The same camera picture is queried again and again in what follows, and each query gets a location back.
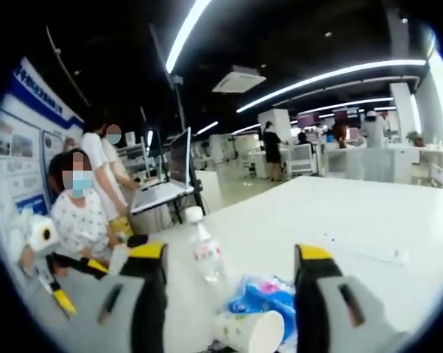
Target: plastic bag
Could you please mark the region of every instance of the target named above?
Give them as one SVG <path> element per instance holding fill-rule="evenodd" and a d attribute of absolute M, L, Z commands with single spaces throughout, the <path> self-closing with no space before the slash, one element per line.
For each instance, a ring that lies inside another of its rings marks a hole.
<path fill-rule="evenodd" d="M 282 281 L 276 276 L 268 278 L 244 276 L 228 308 L 231 313 L 244 314 L 277 311 L 284 319 L 283 342 L 285 343 L 298 335 L 294 297 L 293 283 Z"/>

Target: floor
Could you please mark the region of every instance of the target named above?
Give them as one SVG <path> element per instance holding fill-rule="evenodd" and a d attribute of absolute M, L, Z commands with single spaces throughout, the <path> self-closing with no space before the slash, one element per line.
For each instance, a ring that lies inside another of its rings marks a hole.
<path fill-rule="evenodd" d="M 250 199 L 279 185 L 278 182 L 270 182 L 269 180 L 250 176 L 248 171 L 242 171 L 238 167 L 236 161 L 219 164 L 215 169 L 219 177 L 224 207 Z M 431 188 L 436 187 L 430 181 L 428 169 L 422 165 L 413 166 L 411 184 Z"/>

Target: face mask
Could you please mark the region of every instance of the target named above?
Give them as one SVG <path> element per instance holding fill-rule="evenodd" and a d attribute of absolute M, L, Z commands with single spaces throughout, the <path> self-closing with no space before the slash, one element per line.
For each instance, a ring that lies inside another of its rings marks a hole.
<path fill-rule="evenodd" d="M 71 195 L 73 197 L 84 197 L 85 191 L 92 188 L 92 171 L 73 171 L 73 187 Z"/>
<path fill-rule="evenodd" d="M 109 140 L 110 143 L 112 143 L 113 145 L 116 145 L 120 139 L 121 139 L 121 135 L 107 135 L 107 139 Z"/>

